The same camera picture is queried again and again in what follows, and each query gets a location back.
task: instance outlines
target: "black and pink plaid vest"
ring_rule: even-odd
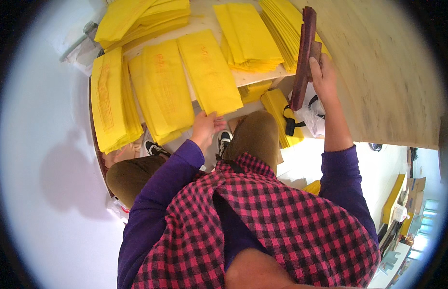
[[[166,229],[132,288],[224,287],[224,235],[213,205],[220,194],[280,266],[300,284],[366,287],[380,262],[377,244],[345,209],[290,188],[244,153],[245,173],[220,161],[184,187],[167,209]]]

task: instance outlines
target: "olive green pants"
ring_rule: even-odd
[[[242,153],[249,153],[276,173],[278,149],[279,132],[275,119],[266,111],[256,111],[239,122],[222,158],[235,159]],[[135,197],[164,162],[160,156],[147,156],[116,163],[106,175],[108,188],[130,209]]]

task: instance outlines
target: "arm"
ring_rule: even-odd
[[[222,130],[225,121],[197,115],[193,135],[151,176],[135,198],[129,221],[123,232],[118,257],[118,288],[130,288],[145,257],[163,235],[166,209],[175,195],[198,173],[204,164],[204,154],[215,131]]]
[[[362,196],[356,146],[336,92],[336,74],[327,55],[321,56],[322,68],[311,57],[314,90],[325,108],[325,153],[322,154],[320,197],[346,209],[365,227],[378,245],[375,224]]]

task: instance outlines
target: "purple long-sleeve shirt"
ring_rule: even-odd
[[[174,196],[192,181],[203,164],[204,156],[200,148],[187,140],[153,174],[136,197],[119,251],[119,289],[132,286],[146,255],[163,235],[166,228],[166,208]],[[321,169],[323,177],[319,196],[331,200],[354,215],[378,244],[375,225],[362,196],[356,146],[340,152],[323,153]],[[251,247],[267,253],[222,197],[215,194],[213,201],[215,204],[219,203],[215,207],[224,232],[225,270],[243,249]]]

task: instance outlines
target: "yellow joss paper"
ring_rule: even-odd
[[[155,0],[116,0],[108,5],[100,21],[95,41],[118,41]]]
[[[272,80],[264,80],[242,86],[238,88],[240,92],[241,101],[243,104],[247,104],[253,101],[257,101],[272,85]]]
[[[135,141],[143,133],[122,59],[119,48],[96,58],[93,65],[91,108],[99,149],[104,153]]]
[[[283,62],[277,44],[252,4],[213,6],[222,28],[221,48],[231,69],[269,72]]]
[[[301,25],[304,23],[301,12],[288,0],[259,0],[259,4],[262,7],[261,18],[282,53],[285,70],[296,73]],[[331,58],[317,32],[315,40],[322,43],[322,53],[326,53]]]
[[[145,47],[129,62],[129,72],[155,142],[170,142],[192,126],[195,116],[175,40]]]
[[[318,196],[320,193],[320,180],[315,180],[311,182],[310,184],[305,186],[305,188],[302,190]]]
[[[235,79],[211,30],[178,38],[179,51],[201,108],[219,116],[243,107]]]
[[[293,136],[287,136],[285,134],[286,120],[283,117],[283,111],[285,106],[288,105],[288,102],[280,89],[267,91],[261,96],[261,102],[267,112],[272,114],[277,122],[277,126],[279,127],[279,141],[282,148],[294,146],[304,139],[300,127],[295,128]],[[285,116],[294,118],[293,111],[290,109],[285,110]]]
[[[114,3],[117,3],[119,15],[113,12]],[[117,0],[114,3],[108,7],[99,26],[101,32],[97,32],[95,39],[105,52],[121,46],[129,50],[148,39],[184,27],[189,21],[189,0]],[[131,11],[128,20],[124,18],[125,11]]]
[[[147,110],[163,135],[191,127],[195,114],[176,40],[143,48]]]

